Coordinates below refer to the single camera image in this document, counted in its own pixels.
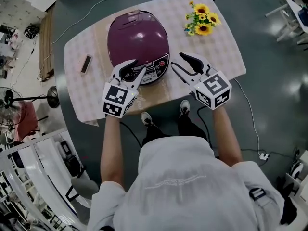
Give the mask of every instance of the black pants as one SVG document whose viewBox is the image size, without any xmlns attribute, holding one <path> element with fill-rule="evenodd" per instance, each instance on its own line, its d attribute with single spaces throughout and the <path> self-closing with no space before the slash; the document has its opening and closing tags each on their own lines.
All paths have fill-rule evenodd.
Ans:
<svg viewBox="0 0 308 231">
<path fill-rule="evenodd" d="M 206 134 L 196 124 L 192 123 L 187 115 L 181 115 L 179 117 L 178 130 L 180 136 L 196 136 L 207 140 Z M 164 134 L 156 126 L 149 126 L 146 137 L 143 139 L 142 146 L 144 146 L 147 142 L 164 137 L 171 137 L 171 135 Z"/>
</svg>

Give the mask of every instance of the wooden board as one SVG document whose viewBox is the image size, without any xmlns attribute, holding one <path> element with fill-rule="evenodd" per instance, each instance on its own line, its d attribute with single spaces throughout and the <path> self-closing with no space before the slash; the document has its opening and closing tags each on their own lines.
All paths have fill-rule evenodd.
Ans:
<svg viewBox="0 0 308 231">
<path fill-rule="evenodd" d="M 42 79 L 48 79 L 53 76 L 53 58 L 52 58 L 52 13 L 53 7 L 48 11 L 42 21 L 39 37 L 39 70 Z"/>
</svg>

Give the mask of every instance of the sunflower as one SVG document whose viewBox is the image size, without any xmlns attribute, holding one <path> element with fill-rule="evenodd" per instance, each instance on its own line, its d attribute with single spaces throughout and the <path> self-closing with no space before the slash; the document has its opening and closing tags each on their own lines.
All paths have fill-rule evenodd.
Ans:
<svg viewBox="0 0 308 231">
<path fill-rule="evenodd" d="M 193 36 L 193 35 L 194 35 L 194 31 L 188 31 L 187 33 L 188 33 L 188 35 L 190 35 L 190 36 Z"/>
<path fill-rule="evenodd" d="M 204 21 L 205 19 L 206 19 L 205 14 L 200 14 L 200 15 L 199 15 L 199 20 Z"/>
<path fill-rule="evenodd" d="M 207 19 L 209 20 L 210 23 L 216 25 L 220 25 L 221 21 L 218 18 L 218 14 L 210 12 L 207 14 Z"/>
<path fill-rule="evenodd" d="M 212 33 L 212 29 L 213 27 L 211 24 L 200 23 L 200 22 L 198 22 L 195 27 L 196 33 L 200 35 L 208 35 Z"/>
<path fill-rule="evenodd" d="M 200 15 L 209 13 L 210 9 L 205 4 L 198 3 L 195 5 L 194 11 L 196 12 L 196 15 Z"/>
</svg>

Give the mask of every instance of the purple rice cooker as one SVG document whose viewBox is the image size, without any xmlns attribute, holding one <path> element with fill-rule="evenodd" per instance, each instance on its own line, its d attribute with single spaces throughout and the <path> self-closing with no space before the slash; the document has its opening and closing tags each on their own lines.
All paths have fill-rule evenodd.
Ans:
<svg viewBox="0 0 308 231">
<path fill-rule="evenodd" d="M 136 67 L 122 76 L 133 81 L 139 70 L 147 70 L 141 85 L 158 80 L 169 64 L 167 33 L 154 15 L 147 11 L 135 10 L 117 17 L 110 25 L 107 46 L 113 67 L 137 59 Z"/>
</svg>

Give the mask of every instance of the white shirt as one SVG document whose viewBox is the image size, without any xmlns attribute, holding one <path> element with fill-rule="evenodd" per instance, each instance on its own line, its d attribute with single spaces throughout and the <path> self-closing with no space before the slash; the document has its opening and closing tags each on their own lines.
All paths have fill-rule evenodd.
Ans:
<svg viewBox="0 0 308 231">
<path fill-rule="evenodd" d="M 143 146 L 128 192 L 106 181 L 92 197 L 88 231 L 275 230 L 283 198 L 254 162 L 227 166 L 199 137 L 167 137 Z M 266 196 L 253 201 L 252 188 Z"/>
</svg>

